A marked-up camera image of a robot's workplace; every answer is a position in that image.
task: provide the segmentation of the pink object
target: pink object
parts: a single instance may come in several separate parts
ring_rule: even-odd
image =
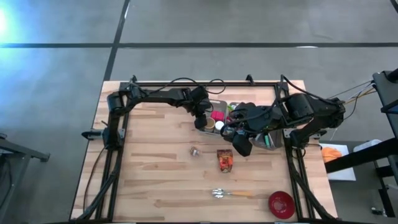
[[[216,121],[224,121],[224,113],[221,111],[213,111],[211,112],[211,118]]]

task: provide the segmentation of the wooden table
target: wooden table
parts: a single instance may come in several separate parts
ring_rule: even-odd
[[[303,81],[294,83],[304,88]],[[118,88],[119,82],[104,82],[93,128],[104,128],[101,121],[108,120],[106,97]],[[291,87],[289,91],[290,94],[297,92]],[[275,93],[271,87],[227,87],[224,93],[210,94],[209,98],[270,105],[274,101]],[[249,157],[242,157],[222,138],[200,134],[193,125],[194,119],[183,108],[160,103],[141,103],[131,111],[113,221],[278,220],[269,211],[267,199],[278,190],[292,195],[284,148],[267,151],[253,147]],[[192,146],[201,150],[200,157],[189,154]],[[102,148],[102,140],[91,141],[88,145],[71,218],[76,218],[83,211],[83,195],[88,177]],[[234,164],[231,173],[220,172],[216,158],[217,149],[233,150]],[[105,154],[104,152],[91,181],[87,204],[100,188]],[[336,217],[319,147],[308,147],[304,161],[312,192],[326,210]],[[217,199],[211,196],[211,190],[215,188],[251,191],[254,196]],[[301,191],[300,194],[303,213],[307,217],[305,199]],[[108,211],[108,200],[109,197],[106,197],[103,212],[105,215]],[[294,215],[288,221],[296,219]]]

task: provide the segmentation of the gray floor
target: gray floor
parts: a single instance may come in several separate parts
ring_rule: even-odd
[[[123,2],[3,1],[0,42],[112,42]],[[396,42],[397,21],[389,0],[133,0],[121,42]],[[0,132],[51,153],[48,163],[31,162],[6,223],[68,219],[87,145],[80,133],[92,124],[110,51],[0,49]],[[249,73],[275,80],[283,73],[330,96],[397,68],[396,55],[398,48],[120,49],[111,80],[133,74],[140,80],[241,80]],[[380,107],[375,94],[360,99],[334,139],[391,138]],[[332,184],[332,190],[345,220],[360,221],[378,203],[377,197],[363,198],[369,196],[364,189],[353,208],[339,200],[349,197],[346,187]]]

